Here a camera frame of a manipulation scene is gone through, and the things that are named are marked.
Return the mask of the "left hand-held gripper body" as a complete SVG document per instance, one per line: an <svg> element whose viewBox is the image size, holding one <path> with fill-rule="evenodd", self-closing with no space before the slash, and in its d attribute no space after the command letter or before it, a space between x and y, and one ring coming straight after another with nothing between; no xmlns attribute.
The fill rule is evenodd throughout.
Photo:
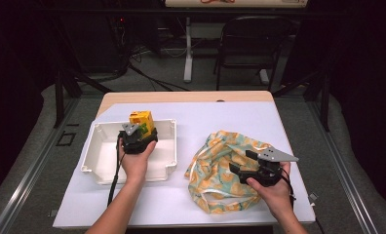
<svg viewBox="0 0 386 234"><path fill-rule="evenodd" d="M157 141L151 135L143 138L138 124L125 123L122 127L123 130L119 132L118 138L123 141L126 154L142 153L151 141Z"/></svg>

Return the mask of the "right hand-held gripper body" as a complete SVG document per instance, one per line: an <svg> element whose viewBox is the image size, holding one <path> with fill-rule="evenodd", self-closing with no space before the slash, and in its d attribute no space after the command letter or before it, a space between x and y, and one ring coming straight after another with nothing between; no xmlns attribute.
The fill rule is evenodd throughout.
<svg viewBox="0 0 386 234"><path fill-rule="evenodd" d="M273 146L258 152L258 169L245 171L245 178L252 177L261 185L273 186L282 178L283 168L281 162L298 162L299 159Z"/></svg>

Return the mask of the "yellow box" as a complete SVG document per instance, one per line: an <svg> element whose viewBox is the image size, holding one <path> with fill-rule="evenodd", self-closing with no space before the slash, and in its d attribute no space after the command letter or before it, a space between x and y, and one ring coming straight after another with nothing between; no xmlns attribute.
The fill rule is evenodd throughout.
<svg viewBox="0 0 386 234"><path fill-rule="evenodd" d="M149 137L152 134L154 121L149 110L133 111L130 114L129 120L132 124L139 125L143 138Z"/></svg>

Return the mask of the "lemon print cloth bag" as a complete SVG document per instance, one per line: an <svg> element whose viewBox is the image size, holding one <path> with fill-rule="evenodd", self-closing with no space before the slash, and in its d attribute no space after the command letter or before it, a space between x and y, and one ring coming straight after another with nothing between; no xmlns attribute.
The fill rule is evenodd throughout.
<svg viewBox="0 0 386 234"><path fill-rule="evenodd" d="M258 163L246 151L261 152L269 143L239 133L218 131L210 134L194 155L186 170L188 191L192 200L207 214L221 215L244 211L256 205L261 197L232 173L233 164L241 170L256 171Z"/></svg>

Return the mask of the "white plastic bin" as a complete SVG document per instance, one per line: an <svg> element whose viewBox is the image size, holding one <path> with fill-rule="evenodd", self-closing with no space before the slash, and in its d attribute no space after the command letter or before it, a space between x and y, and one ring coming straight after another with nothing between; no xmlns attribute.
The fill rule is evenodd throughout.
<svg viewBox="0 0 386 234"><path fill-rule="evenodd" d="M158 131L158 143L148 160L146 180L164 181L175 170L176 120L166 119L154 122ZM84 147L84 161L81 171L94 177L98 184L111 184L116 173L116 142L122 123L94 123L90 130L88 145Z"/></svg>

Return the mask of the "person's left hand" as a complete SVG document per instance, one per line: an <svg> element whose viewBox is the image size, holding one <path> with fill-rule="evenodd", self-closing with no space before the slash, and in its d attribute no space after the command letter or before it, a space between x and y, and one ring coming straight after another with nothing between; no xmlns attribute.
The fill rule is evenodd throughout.
<svg viewBox="0 0 386 234"><path fill-rule="evenodd" d="M126 183L144 183L148 168L148 158L155 149L156 141L151 141L145 150L139 154L127 154L123 140L119 139L119 165L123 168L127 179Z"/></svg>

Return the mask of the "person's right hand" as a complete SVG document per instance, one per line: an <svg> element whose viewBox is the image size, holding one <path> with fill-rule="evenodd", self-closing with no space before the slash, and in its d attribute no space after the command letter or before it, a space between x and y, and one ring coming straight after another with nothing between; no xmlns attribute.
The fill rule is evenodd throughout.
<svg viewBox="0 0 386 234"><path fill-rule="evenodd" d="M290 186L281 178L274 186L265 187L254 178L247 179L248 185L253 188L265 201L271 214L279 222L290 221L294 218L290 203Z"/></svg>

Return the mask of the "white table cover sheet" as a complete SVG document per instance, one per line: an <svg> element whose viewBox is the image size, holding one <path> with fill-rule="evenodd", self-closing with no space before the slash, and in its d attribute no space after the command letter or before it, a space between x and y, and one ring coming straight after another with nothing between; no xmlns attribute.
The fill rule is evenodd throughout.
<svg viewBox="0 0 386 234"><path fill-rule="evenodd" d="M218 131L240 133L290 152L290 144L277 107L272 101L161 102L114 104L92 123L127 122L135 110L151 111L154 121L176 120L177 165L164 181L147 181L132 215L132 227L187 227L227 225L269 225L275 219L264 202L244 211L206 214L192 200L184 176L194 154L206 138ZM88 145L89 136L84 144ZM67 186L57 217L56 228L88 228L104 212L111 184L98 184L81 171L79 163ZM116 168L113 180L122 182L125 174Z"/></svg>

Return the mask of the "black metal stand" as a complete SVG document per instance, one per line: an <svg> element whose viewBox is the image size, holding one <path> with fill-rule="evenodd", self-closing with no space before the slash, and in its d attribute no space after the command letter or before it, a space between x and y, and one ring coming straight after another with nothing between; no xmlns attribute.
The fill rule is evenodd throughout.
<svg viewBox="0 0 386 234"><path fill-rule="evenodd" d="M308 88L303 94L303 98L306 101L314 101L317 96L321 97L320 101L320 123L326 132L329 131L328 126L328 109L329 109L329 96L330 96L330 78L327 71L319 70L310 73L309 75L285 85L283 88L273 93L274 98L283 96L284 94L292 91L303 83L308 84Z"/></svg>
<svg viewBox="0 0 386 234"><path fill-rule="evenodd" d="M73 68L60 68L55 76L57 111L57 118L54 124L55 128L57 128L64 119L64 92L68 92L72 98L79 98L83 94L78 82L84 82L104 94L111 93L110 89L104 87L82 72L78 72Z"/></svg>

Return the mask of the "white desk leg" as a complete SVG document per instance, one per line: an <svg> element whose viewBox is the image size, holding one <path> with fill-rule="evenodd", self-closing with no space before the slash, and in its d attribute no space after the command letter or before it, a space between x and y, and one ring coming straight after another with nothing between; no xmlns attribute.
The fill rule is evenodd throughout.
<svg viewBox="0 0 386 234"><path fill-rule="evenodd" d="M186 19L185 25L186 25L186 28L185 28L186 58L185 58L183 81L185 83L190 83L192 81L192 66L193 66L190 18Z"/></svg>

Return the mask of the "black folding chair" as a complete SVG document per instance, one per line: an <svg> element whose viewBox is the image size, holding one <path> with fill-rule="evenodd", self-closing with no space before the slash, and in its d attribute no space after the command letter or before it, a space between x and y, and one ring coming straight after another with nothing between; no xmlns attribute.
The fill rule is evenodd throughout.
<svg viewBox="0 0 386 234"><path fill-rule="evenodd" d="M219 90L221 69L271 70L270 91L283 43L292 34L293 23L283 17L244 16L231 19L221 30L213 73Z"/></svg>

